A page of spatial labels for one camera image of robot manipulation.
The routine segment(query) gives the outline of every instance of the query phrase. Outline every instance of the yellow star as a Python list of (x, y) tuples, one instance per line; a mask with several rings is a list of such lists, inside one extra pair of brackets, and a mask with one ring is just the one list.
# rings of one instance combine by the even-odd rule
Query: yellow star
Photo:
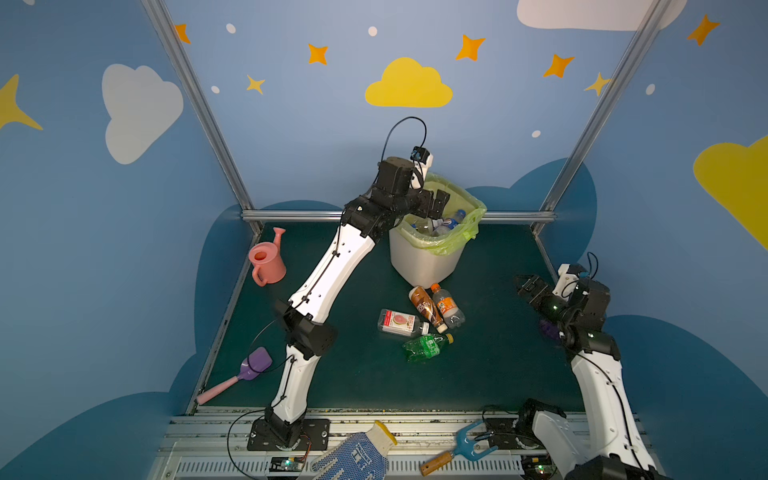
[(462, 58), (471, 58), (474, 61), (478, 60), (478, 48), (480, 48), (480, 45), (482, 45), (482, 42), (484, 42), (484, 38), (478, 38), (477, 40), (472, 40), (470, 37), (464, 35), (464, 45), (462, 46), (462, 50), (456, 55), (456, 60), (461, 60)]
[(176, 33), (179, 34), (179, 40), (183, 41), (184, 43), (191, 44), (190, 38), (187, 37), (187, 24), (183, 23), (181, 25), (174, 25), (176, 27)]
[(557, 55), (552, 57), (552, 66), (544, 73), (545, 77), (548, 77), (549, 75), (557, 75), (560, 78), (563, 78), (563, 74), (565, 73), (565, 67), (568, 66), (569, 63), (571, 63), (571, 60), (573, 60), (574, 57), (570, 58), (560, 58)]
[(261, 91), (261, 84), (264, 83), (264, 80), (255, 81), (250, 77), (250, 75), (247, 75), (247, 77), (248, 80), (250, 80), (250, 85), (248, 85), (246, 90), (258, 90), (260, 94), (264, 95), (264, 92)]
[(608, 84), (608, 82), (611, 81), (610, 78), (603, 78), (603, 76), (598, 72), (598, 79), (594, 81), (594, 83), (584, 89), (584, 91), (587, 90), (594, 90), (598, 97), (603, 92), (603, 87)]
[(326, 50), (328, 50), (328, 47), (316, 47), (310, 44), (310, 63), (317, 61), (323, 65), (328, 65), (326, 63)]
[(699, 26), (694, 30), (694, 33), (688, 35), (688, 40), (696, 40), (699, 46), (701, 46), (704, 40), (707, 39), (707, 35), (717, 28), (718, 25), (719, 23), (710, 22), (710, 19), (705, 15)]
[(42, 130), (43, 127), (32, 120), (29, 115), (24, 113), (16, 104), (16, 89), (18, 88), (18, 75), (14, 75), (8, 80), (3, 88), (0, 88), (0, 128), (12, 121), (28, 127)]

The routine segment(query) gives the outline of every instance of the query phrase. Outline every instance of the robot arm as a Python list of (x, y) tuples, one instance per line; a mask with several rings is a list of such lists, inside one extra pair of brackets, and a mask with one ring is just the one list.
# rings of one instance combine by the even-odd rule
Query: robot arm
[(333, 242), (290, 297), (281, 319), (288, 332), (283, 378), (271, 406), (264, 411), (278, 445), (290, 448), (299, 440), (317, 362), (336, 339), (336, 330), (325, 324), (328, 312), (349, 275), (406, 214), (442, 217), (450, 195), (423, 188), (432, 160), (425, 148), (414, 147), (410, 160), (389, 157), (380, 162), (369, 192), (344, 207)]
[(602, 332), (608, 288), (580, 265), (561, 265), (558, 273), (554, 288), (530, 276), (518, 294), (558, 327), (584, 397), (590, 443), (574, 435), (560, 409), (532, 399), (521, 410), (518, 429), (541, 440), (566, 480), (669, 480), (645, 449), (624, 391), (621, 354)]

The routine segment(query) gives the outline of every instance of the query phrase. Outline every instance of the dark green table surface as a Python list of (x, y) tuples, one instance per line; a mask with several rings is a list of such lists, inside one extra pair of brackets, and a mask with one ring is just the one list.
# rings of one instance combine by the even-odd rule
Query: dark green table surface
[[(263, 240), (272, 240), (267, 225)], [(255, 335), (275, 318), (275, 300), (287, 300), (330, 245), (335, 223), (282, 223), (283, 280), (261, 288), (247, 277), (207, 382), (236, 375)], [(549, 274), (527, 226), (481, 225), (455, 272), (440, 284), (467, 316), (455, 342), (423, 364), (408, 364), (405, 337), (381, 333), (382, 308), (417, 313), (411, 286), (389, 262), (385, 237), (342, 288), (327, 322), (339, 330), (320, 359), (310, 386), (310, 408), (478, 410), (487, 404), (517, 410), (528, 398), (583, 411), (576, 379), (564, 353), (538, 331), (538, 317), (515, 294), (518, 274)], [(285, 359), (285, 332), (275, 322), (254, 346), (265, 346), (276, 365)], [(282, 367), (238, 382), (209, 406), (264, 406), (280, 384)]]

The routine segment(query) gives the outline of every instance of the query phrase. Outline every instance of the white dotted glove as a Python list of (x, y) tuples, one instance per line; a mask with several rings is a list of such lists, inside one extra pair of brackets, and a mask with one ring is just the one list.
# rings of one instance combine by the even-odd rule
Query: white dotted glove
[(376, 420), (368, 432), (353, 433), (341, 445), (312, 464), (314, 480), (383, 480), (386, 455), (397, 445), (395, 436)]

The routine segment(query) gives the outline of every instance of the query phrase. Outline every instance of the purple toy shovel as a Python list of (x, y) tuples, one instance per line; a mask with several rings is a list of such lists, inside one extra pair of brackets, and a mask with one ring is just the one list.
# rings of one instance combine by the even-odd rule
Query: purple toy shovel
[(272, 358), (270, 354), (266, 352), (266, 349), (262, 346), (255, 349), (248, 358), (243, 360), (240, 364), (240, 373), (231, 379), (222, 382), (212, 389), (208, 389), (205, 392), (197, 396), (197, 404), (203, 405), (214, 396), (222, 393), (224, 390), (230, 388), (237, 383), (237, 380), (253, 380), (259, 376), (260, 373), (268, 369), (272, 365)]

